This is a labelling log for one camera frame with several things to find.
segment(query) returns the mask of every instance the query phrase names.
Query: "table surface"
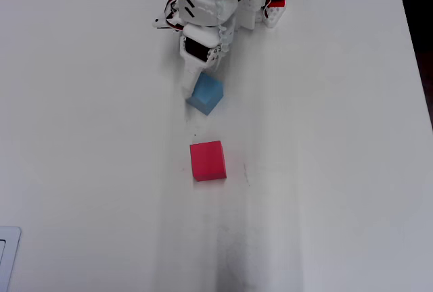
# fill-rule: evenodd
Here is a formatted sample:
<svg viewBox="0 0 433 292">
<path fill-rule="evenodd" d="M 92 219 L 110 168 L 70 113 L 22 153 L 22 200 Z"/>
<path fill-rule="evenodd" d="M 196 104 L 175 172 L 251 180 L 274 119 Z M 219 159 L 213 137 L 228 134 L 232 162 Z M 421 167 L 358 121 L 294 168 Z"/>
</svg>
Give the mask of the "table surface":
<svg viewBox="0 0 433 292">
<path fill-rule="evenodd" d="M 0 0 L 15 291 L 431 291 L 433 135 L 401 0 L 287 0 L 206 117 L 166 0 Z M 221 140 L 227 180 L 189 145 Z"/>
</svg>

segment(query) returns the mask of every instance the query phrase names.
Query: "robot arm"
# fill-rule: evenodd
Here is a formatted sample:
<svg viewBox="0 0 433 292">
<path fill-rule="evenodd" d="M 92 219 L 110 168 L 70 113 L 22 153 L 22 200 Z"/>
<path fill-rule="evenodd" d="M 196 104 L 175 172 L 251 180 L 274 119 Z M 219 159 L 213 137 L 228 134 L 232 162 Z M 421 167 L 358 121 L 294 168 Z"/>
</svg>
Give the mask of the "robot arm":
<svg viewBox="0 0 433 292">
<path fill-rule="evenodd" d="M 164 13 L 155 20 L 154 26 L 174 28 L 181 32 L 180 54 L 185 60 L 182 87 L 185 98 L 191 96 L 200 73 L 218 65 L 229 51 L 236 27 L 254 29 L 256 21 L 260 19 L 268 27 L 274 27 L 285 7 L 278 0 L 278 8 L 271 11 L 273 1 L 168 0 Z"/>
</svg>

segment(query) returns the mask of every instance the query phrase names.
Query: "white object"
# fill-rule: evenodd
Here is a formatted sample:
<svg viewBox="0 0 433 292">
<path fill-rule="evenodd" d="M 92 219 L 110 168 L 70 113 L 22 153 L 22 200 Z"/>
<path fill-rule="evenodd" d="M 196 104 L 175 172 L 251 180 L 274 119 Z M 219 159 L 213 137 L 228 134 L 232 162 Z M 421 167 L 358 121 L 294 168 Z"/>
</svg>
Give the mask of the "white object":
<svg viewBox="0 0 433 292">
<path fill-rule="evenodd" d="M 20 236 L 20 228 L 0 226 L 0 292 L 7 292 Z"/>
<path fill-rule="evenodd" d="M 0 0 L 9 292 L 433 291 L 402 1 L 290 0 L 283 27 L 241 29 L 208 117 L 146 26 L 165 1 Z M 196 184 L 189 144 L 214 140 L 227 180 Z"/>
</svg>

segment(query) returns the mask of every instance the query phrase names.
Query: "red cube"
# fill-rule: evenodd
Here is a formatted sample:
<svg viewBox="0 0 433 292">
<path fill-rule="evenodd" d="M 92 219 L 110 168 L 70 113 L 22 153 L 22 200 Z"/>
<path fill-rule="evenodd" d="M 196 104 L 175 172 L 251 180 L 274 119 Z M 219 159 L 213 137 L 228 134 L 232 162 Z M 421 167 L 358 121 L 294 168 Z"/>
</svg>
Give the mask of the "red cube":
<svg viewBox="0 0 433 292">
<path fill-rule="evenodd" d="M 226 178 L 221 141 L 190 145 L 192 176 L 196 181 Z"/>
</svg>

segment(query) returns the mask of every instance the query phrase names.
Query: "blue cube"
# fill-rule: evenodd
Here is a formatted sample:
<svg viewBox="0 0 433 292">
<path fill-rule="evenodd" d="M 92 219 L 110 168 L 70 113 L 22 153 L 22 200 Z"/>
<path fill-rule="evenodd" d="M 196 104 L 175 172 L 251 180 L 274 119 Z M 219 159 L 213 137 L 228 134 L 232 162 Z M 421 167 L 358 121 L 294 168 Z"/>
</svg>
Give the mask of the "blue cube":
<svg viewBox="0 0 433 292">
<path fill-rule="evenodd" d="M 223 98 L 223 83 L 202 72 L 187 103 L 203 114 L 209 115 L 221 98 Z"/>
</svg>

